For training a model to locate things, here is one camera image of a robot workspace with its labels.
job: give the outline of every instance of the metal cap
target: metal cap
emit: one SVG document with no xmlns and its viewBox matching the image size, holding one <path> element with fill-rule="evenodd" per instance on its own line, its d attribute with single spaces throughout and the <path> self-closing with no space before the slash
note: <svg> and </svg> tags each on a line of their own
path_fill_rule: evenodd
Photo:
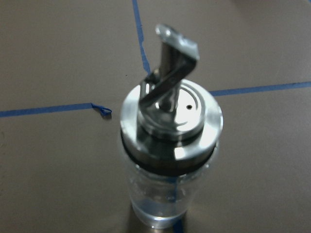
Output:
<svg viewBox="0 0 311 233">
<path fill-rule="evenodd" d="M 213 154 L 223 127 L 221 109 L 204 88 L 183 78 L 199 58 L 195 42 L 166 25 L 161 65 L 126 97 L 121 138 L 131 159 L 150 172 L 178 176 Z"/>
</svg>

